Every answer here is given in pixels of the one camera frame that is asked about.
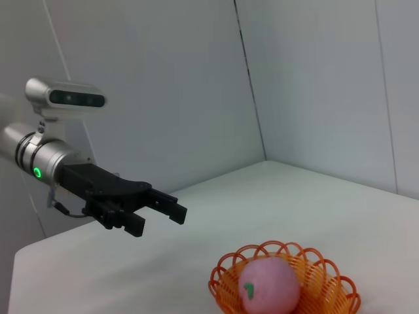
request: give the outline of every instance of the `orange basket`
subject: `orange basket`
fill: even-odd
[[[274,250],[267,251],[267,246]],[[309,260],[308,255],[316,260]],[[336,265],[324,259],[319,251],[303,249],[296,243],[267,241],[261,245],[246,245],[235,253],[224,255],[211,273],[209,291],[224,313],[246,314],[238,294],[238,279],[244,266],[254,259],[278,256],[286,260],[297,274],[301,296],[293,314],[355,314],[361,305],[354,282],[341,276]]]

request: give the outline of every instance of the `robotic arm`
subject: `robotic arm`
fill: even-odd
[[[50,186],[49,207],[69,217],[93,217],[107,229],[123,226],[134,237],[143,234],[145,219],[134,213],[142,207],[184,223],[187,209],[177,204],[177,198],[153,189],[149,183],[127,181],[103,170],[63,140],[65,120],[105,105],[106,99],[97,88],[31,78],[26,84],[26,98],[42,117],[35,131],[19,122],[18,104],[0,95],[0,157]],[[86,201],[83,215],[70,214],[55,200],[59,186]]]

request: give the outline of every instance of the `woven basket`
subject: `woven basket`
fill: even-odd
[[[286,260],[301,284],[301,297],[293,314],[357,313],[361,297],[352,280],[341,276],[332,261],[324,259],[315,249],[303,249],[296,243],[283,244],[279,241],[268,241],[259,246],[246,245],[220,259],[211,273],[208,286],[224,313],[246,314],[238,294],[239,276],[248,262],[270,256]]]

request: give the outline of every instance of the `green led light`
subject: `green led light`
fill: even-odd
[[[33,173],[35,174],[35,176],[40,179],[42,177],[42,172],[41,170],[39,170],[39,168],[33,168]]]

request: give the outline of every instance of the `camera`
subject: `camera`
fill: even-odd
[[[77,117],[106,104],[105,96],[94,86],[43,77],[29,79],[25,95],[35,113],[47,120]]]

